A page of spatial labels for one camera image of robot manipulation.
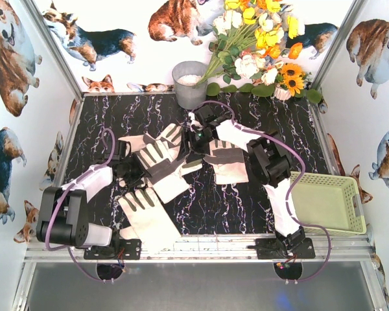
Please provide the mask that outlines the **work glove with grey band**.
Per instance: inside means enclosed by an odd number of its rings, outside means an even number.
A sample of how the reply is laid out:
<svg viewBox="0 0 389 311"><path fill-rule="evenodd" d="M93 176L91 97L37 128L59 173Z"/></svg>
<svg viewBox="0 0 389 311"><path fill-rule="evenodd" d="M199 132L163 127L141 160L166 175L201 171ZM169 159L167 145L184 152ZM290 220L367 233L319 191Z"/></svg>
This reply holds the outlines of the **work glove with grey band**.
<svg viewBox="0 0 389 311"><path fill-rule="evenodd" d="M204 161L213 167L217 185L249 182L243 150L232 143L212 140Z"/></svg>

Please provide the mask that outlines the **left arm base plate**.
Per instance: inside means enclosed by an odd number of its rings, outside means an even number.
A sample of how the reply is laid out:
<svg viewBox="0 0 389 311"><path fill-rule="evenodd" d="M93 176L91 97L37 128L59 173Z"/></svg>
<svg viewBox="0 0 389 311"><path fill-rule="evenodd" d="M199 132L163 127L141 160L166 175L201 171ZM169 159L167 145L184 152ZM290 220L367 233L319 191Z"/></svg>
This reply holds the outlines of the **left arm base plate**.
<svg viewBox="0 0 389 311"><path fill-rule="evenodd" d="M142 243L140 239L120 239L109 246L91 246L84 251L85 260L139 260Z"/></svg>

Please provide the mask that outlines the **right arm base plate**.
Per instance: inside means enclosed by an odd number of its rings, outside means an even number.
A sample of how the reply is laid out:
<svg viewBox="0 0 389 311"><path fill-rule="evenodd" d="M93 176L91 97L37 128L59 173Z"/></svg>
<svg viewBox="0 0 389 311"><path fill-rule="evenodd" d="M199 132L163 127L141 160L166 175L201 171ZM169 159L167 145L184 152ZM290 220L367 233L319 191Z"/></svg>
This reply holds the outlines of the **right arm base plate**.
<svg viewBox="0 0 389 311"><path fill-rule="evenodd" d="M293 256L297 259L314 259L316 257L310 238L305 238L302 243L290 250L281 246L275 238L257 238L252 248L256 250L258 259L289 259Z"/></svg>

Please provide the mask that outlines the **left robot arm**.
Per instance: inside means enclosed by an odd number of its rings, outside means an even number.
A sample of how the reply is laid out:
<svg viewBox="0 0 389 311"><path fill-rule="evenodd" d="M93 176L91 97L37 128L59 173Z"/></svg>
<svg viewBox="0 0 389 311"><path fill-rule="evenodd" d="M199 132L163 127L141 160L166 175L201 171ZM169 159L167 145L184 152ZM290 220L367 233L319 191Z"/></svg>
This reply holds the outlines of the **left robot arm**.
<svg viewBox="0 0 389 311"><path fill-rule="evenodd" d="M131 141L118 141L109 154L60 187L47 187L42 194L36 237L49 251L63 248L107 247L113 229L89 222L88 203L114 181L136 186L147 170L136 156Z"/></svg>

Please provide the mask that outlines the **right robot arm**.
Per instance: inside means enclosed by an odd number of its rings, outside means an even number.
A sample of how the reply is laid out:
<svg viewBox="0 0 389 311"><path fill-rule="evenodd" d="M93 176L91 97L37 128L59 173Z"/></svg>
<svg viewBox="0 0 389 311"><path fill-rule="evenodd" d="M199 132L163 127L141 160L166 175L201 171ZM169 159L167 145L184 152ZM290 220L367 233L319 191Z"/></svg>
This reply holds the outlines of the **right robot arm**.
<svg viewBox="0 0 389 311"><path fill-rule="evenodd" d="M229 115L218 117L209 106L189 112L189 118L178 158L196 154L214 168L218 185L247 183L247 172L251 171L270 200L279 243L286 248L302 243L304 229L290 197L290 151L277 132L247 128Z"/></svg>

